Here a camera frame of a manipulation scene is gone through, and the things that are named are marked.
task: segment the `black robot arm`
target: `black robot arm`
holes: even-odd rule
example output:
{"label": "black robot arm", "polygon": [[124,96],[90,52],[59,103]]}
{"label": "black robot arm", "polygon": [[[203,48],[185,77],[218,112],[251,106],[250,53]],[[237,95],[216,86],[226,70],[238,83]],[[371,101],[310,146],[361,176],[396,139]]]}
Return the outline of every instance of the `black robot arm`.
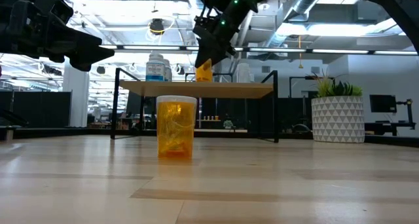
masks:
{"label": "black robot arm", "polygon": [[[233,35],[250,10],[257,12],[257,3],[264,0],[203,0],[204,8],[217,10],[217,16],[195,18],[194,33],[198,39],[199,51],[195,67],[200,67],[208,59],[212,64],[235,54],[230,45]],[[419,52],[419,0],[369,0],[383,6],[388,14],[412,41]]]}
{"label": "black robot arm", "polygon": [[102,40],[66,26],[73,9],[63,0],[0,0],[0,53],[48,57],[81,70],[115,54]]}

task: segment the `yellow object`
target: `yellow object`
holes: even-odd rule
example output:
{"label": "yellow object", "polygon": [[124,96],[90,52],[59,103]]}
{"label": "yellow object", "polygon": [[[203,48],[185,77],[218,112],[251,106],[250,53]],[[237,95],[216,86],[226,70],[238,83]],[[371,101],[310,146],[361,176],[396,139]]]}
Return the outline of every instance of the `yellow object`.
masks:
{"label": "yellow object", "polygon": [[186,96],[157,98],[159,158],[192,158],[196,99]]}
{"label": "yellow object", "polygon": [[212,61],[207,60],[199,68],[196,69],[196,81],[197,82],[212,82]]}

